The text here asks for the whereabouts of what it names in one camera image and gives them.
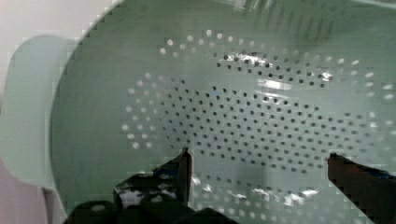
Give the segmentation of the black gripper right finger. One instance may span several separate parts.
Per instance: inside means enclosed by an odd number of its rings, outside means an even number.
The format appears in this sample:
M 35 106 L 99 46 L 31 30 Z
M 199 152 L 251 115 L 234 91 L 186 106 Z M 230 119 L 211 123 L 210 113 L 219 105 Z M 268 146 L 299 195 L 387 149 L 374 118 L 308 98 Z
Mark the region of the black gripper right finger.
M 395 224 L 394 175 L 334 152 L 327 163 L 328 179 L 374 224 Z

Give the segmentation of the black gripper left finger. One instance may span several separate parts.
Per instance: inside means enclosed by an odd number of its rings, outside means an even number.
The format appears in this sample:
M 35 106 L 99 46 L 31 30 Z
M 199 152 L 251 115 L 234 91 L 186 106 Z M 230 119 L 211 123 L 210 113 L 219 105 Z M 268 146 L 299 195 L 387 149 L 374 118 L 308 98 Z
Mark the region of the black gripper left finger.
M 143 200 L 161 195 L 187 204 L 191 190 L 192 161 L 188 147 L 172 160 L 150 173 L 138 173 L 120 182 L 113 190 L 113 200 L 119 209 L 138 206 Z

